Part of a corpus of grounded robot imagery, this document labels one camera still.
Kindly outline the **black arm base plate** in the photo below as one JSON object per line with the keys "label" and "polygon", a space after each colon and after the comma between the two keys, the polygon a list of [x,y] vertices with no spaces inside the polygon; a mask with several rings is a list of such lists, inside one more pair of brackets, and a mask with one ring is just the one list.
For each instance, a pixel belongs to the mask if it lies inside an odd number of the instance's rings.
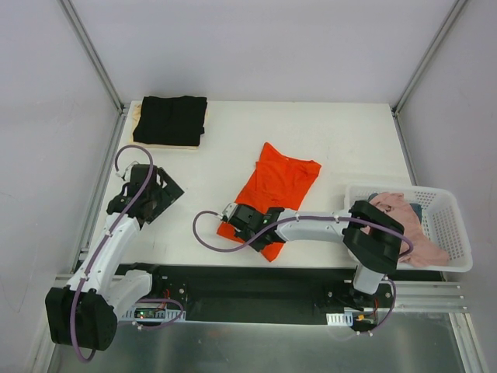
{"label": "black arm base plate", "polygon": [[190,322],[323,325],[345,310],[388,310],[393,291],[354,295],[354,270],[151,265],[152,296],[174,302]]}

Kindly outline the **orange t shirt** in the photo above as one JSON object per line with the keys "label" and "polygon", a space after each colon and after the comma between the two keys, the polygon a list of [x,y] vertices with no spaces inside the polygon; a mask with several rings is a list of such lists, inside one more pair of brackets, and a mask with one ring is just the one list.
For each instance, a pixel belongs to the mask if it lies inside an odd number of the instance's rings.
{"label": "orange t shirt", "polygon": [[246,204],[262,213],[271,207],[297,210],[320,171],[319,163],[291,158],[266,142],[255,170],[235,203]]}

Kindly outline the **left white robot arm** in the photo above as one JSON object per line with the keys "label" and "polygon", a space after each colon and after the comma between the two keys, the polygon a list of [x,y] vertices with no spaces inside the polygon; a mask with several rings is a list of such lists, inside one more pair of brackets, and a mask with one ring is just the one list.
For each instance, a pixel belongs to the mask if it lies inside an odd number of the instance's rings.
{"label": "left white robot arm", "polygon": [[55,344],[106,350],[118,322],[137,301],[156,302],[165,294],[157,264],[134,263],[113,282],[124,253],[145,225],[176,202],[183,190],[161,167],[134,163],[121,191],[108,203],[97,243],[62,288],[45,298],[50,337]]}

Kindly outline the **pink t shirt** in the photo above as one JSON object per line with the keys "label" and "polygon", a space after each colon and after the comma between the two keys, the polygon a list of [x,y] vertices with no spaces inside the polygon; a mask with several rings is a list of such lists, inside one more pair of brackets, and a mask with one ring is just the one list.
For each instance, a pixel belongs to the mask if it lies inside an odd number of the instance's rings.
{"label": "pink t shirt", "polygon": [[420,217],[403,193],[375,193],[368,202],[404,227],[404,236],[413,244],[413,250],[399,258],[400,263],[413,267],[446,266],[449,254],[433,243],[423,232]]}

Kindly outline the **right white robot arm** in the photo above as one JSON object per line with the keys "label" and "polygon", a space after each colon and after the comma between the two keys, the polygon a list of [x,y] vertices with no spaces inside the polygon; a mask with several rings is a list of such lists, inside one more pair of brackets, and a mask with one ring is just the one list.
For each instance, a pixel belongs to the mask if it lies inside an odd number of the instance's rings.
{"label": "right white robot arm", "polygon": [[247,204],[229,204],[222,221],[246,246],[262,251],[273,243],[317,241],[342,243],[358,260],[351,285],[333,291],[345,307],[362,311],[372,306],[384,276],[397,270],[401,245],[412,245],[404,227],[367,201],[338,213],[295,211],[271,207],[262,213]]}

